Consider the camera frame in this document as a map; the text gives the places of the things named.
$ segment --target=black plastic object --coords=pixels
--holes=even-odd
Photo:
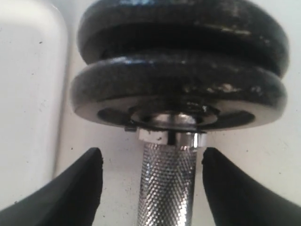
[[[92,148],[65,172],[0,212],[1,226],[91,226],[103,187],[103,159]]]
[[[217,226],[300,226],[301,208],[250,178],[215,148],[203,159],[203,183]]]

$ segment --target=metal bar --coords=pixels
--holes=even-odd
[[[197,152],[187,146],[144,146],[138,226],[190,226]]]

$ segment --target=white wall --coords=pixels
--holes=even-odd
[[[93,0],[52,0],[70,29],[71,56],[68,87],[85,67],[75,46],[78,21]],[[287,111],[278,122],[242,131],[216,132],[209,144],[219,148],[250,176],[301,205],[301,1],[253,0],[271,13],[286,30],[291,43],[291,66],[284,78],[288,90]],[[142,145],[135,134],[84,121],[70,108],[66,91],[57,174],[92,146],[104,156],[104,191],[95,226],[135,225],[142,163]],[[194,225],[214,222],[201,184],[201,154],[198,161]]]

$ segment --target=knurled handle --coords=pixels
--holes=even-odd
[[[190,226],[197,153],[193,148],[144,146],[138,226]]]

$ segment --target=dumbbell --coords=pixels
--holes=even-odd
[[[78,47],[88,66],[72,82],[74,112],[145,142],[138,226],[190,226],[206,133],[272,123],[285,109],[287,36],[246,0],[99,0]]]

